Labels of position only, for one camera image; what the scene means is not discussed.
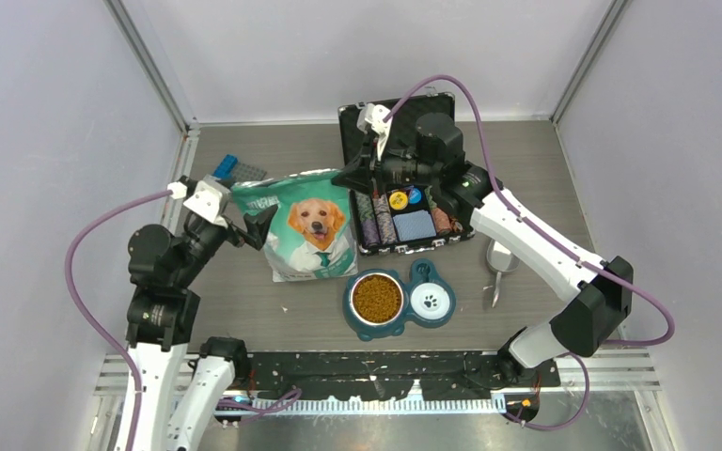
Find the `green pet food bag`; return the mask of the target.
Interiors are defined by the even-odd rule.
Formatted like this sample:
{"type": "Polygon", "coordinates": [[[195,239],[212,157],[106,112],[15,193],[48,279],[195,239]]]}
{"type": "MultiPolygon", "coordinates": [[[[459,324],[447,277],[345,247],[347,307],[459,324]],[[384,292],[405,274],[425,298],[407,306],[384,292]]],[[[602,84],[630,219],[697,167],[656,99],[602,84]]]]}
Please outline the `green pet food bag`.
{"type": "Polygon", "coordinates": [[[238,182],[231,198],[241,213],[277,211],[262,251],[273,281],[300,282],[357,274],[349,190],[332,183],[336,169],[282,179],[238,182]]]}

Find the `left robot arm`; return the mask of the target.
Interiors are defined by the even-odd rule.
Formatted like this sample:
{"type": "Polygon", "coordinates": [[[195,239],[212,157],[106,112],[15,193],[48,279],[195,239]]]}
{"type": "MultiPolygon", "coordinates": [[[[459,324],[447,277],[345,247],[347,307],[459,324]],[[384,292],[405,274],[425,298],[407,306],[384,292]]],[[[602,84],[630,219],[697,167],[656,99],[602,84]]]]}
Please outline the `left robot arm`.
{"type": "Polygon", "coordinates": [[[278,207],[246,214],[245,227],[215,225],[193,212],[181,232],[146,225],[129,241],[128,382],[117,450],[195,450],[226,389],[251,374],[241,339],[213,336],[200,347],[196,368],[179,403],[177,380],[194,329],[200,298],[191,284],[226,242],[259,250],[278,207]]]}

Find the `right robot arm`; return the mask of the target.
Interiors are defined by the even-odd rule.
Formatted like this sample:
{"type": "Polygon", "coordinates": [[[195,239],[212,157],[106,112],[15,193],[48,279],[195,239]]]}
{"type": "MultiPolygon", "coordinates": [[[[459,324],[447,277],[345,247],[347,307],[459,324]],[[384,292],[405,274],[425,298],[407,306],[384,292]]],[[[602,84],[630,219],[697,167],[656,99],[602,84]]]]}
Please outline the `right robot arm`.
{"type": "Polygon", "coordinates": [[[566,302],[562,311],[520,330],[497,351],[500,378],[523,385],[548,360],[567,353],[593,355],[630,313],[631,297],[622,284],[631,281],[632,266],[621,257],[606,261],[577,247],[522,206],[492,170],[468,162],[463,133],[450,116],[420,117],[413,127],[415,142],[407,149],[391,148],[392,122],[392,112],[382,105],[362,109],[359,153],[333,183],[360,194],[429,187],[438,207],[503,245],[566,302]]]}

